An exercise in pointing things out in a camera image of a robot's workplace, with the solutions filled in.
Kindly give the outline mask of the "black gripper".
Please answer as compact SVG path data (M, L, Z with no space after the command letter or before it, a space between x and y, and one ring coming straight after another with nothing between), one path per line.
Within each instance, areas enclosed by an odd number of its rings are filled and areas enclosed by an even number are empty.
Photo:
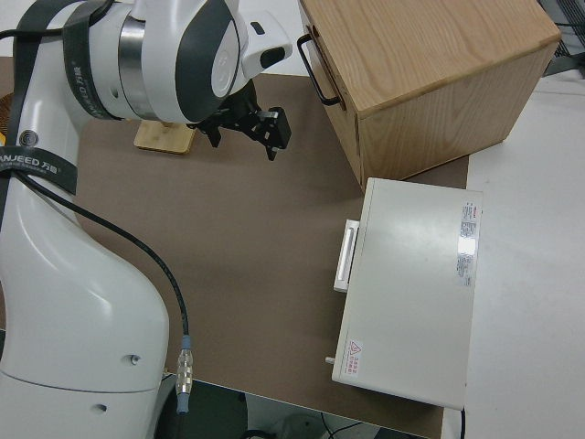
M221 141L221 126L238 126L251 128L252 139L261 143L269 160L274 160L278 152L285 150L292 131L283 108L270 108L261 111L257 102L257 93L252 81L248 81L240 90L229 97L215 111L218 120L205 120L203 133L213 147Z

